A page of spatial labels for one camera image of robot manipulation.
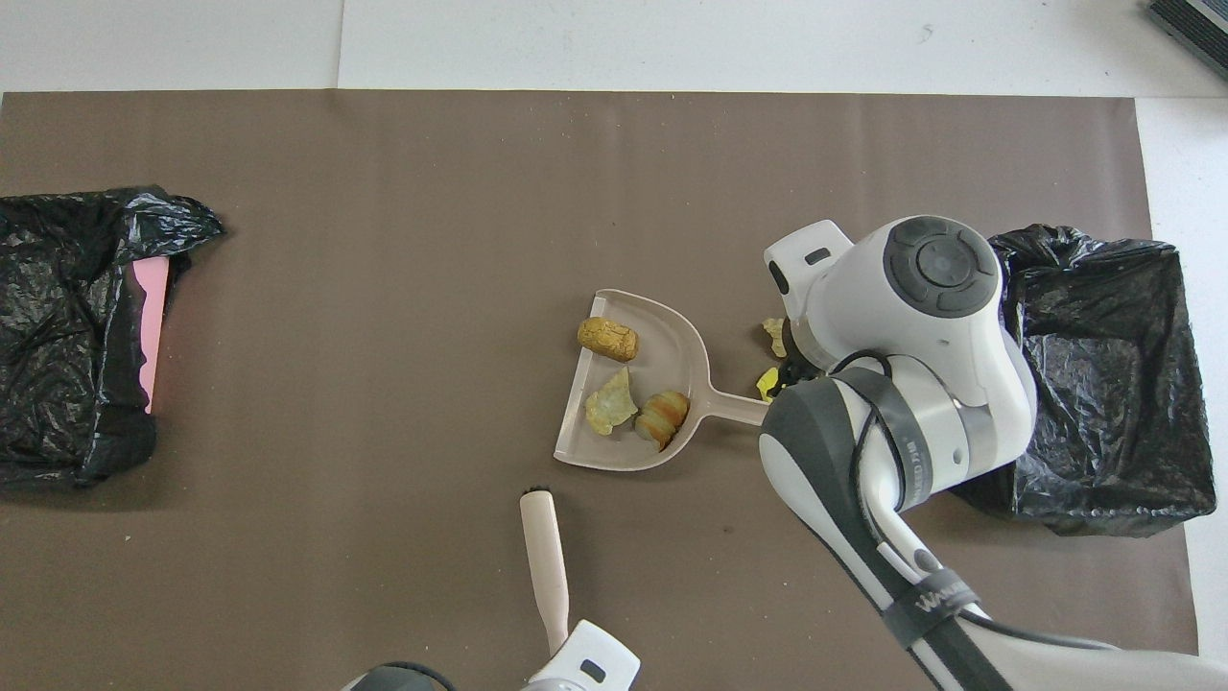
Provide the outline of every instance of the brown mat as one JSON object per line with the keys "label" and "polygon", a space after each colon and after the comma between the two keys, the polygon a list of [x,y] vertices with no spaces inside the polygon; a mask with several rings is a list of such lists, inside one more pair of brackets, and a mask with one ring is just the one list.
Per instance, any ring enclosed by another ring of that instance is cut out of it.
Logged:
{"label": "brown mat", "polygon": [[[518,689],[546,653],[537,484],[636,689],[926,687],[753,430],[636,475],[551,460],[576,323],[599,287],[661,299],[752,394],[783,313],[761,250],[814,220],[1149,234],[1122,99],[9,93],[0,155],[2,194],[158,183],[232,231],[172,304],[154,460],[0,502],[5,689],[329,691],[389,659]],[[909,519],[1005,622],[1196,649],[1180,530],[1060,539],[949,496]]]}

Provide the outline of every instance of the black plastic bag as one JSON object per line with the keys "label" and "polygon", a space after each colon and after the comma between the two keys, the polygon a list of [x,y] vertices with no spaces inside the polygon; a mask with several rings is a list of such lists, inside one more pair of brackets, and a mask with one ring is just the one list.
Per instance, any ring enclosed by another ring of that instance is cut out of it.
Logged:
{"label": "black plastic bag", "polygon": [[1006,328],[1036,379],[1036,431],[1013,465],[954,492],[1060,535],[1144,538],[1213,512],[1176,249],[1044,225],[990,243]]}
{"label": "black plastic bag", "polygon": [[221,234],[157,187],[0,199],[0,488],[93,485],[149,460],[131,261]]}

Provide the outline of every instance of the brush handle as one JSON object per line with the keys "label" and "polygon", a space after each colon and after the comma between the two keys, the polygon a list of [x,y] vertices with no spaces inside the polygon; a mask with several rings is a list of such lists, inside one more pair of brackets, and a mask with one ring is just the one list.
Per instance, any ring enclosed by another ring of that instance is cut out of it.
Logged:
{"label": "brush handle", "polygon": [[768,415],[768,404],[754,399],[743,399],[709,388],[709,395],[701,403],[705,416],[744,422],[759,427]]}
{"label": "brush handle", "polygon": [[524,550],[529,556],[533,596],[545,625],[550,654],[567,639],[567,571],[562,563],[562,540],[554,496],[539,490],[521,497],[521,523],[524,525]]}

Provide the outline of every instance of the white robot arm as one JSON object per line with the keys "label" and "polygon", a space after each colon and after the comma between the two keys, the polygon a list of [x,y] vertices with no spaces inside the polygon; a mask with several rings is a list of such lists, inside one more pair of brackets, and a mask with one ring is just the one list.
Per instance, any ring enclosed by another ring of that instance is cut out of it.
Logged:
{"label": "white robot arm", "polygon": [[[602,631],[581,620],[549,663],[529,677],[521,691],[628,691],[640,671],[640,658]],[[445,691],[454,687],[437,673],[409,663],[379,665],[341,691]]]}
{"label": "white robot arm", "polygon": [[998,324],[1001,270],[982,237],[912,216],[852,244],[822,221],[764,260],[796,350],[828,372],[772,403],[764,470],[936,686],[1228,689],[1228,668],[1196,657],[998,625],[899,517],[1032,437],[1034,383]]}

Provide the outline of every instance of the white surface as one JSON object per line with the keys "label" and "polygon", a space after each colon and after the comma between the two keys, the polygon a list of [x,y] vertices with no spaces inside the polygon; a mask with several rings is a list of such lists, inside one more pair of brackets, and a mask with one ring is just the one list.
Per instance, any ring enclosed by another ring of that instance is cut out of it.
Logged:
{"label": "white surface", "polygon": [[1228,96],[1136,0],[348,0],[346,88]]}
{"label": "white surface", "polygon": [[343,0],[0,0],[0,91],[336,86]]}
{"label": "white surface", "polygon": [[[0,91],[626,88],[1143,99],[1157,237],[1183,249],[1228,474],[1228,82],[1141,0],[0,0]],[[161,31],[173,27],[173,32]],[[1228,513],[1187,525],[1203,655],[1228,662]]]}
{"label": "white surface", "polygon": [[[1138,135],[1157,239],[1181,252],[1186,304],[1207,400],[1216,491],[1228,497],[1228,99],[1147,98]],[[1189,522],[1190,581],[1203,655],[1228,662],[1228,509]]]}

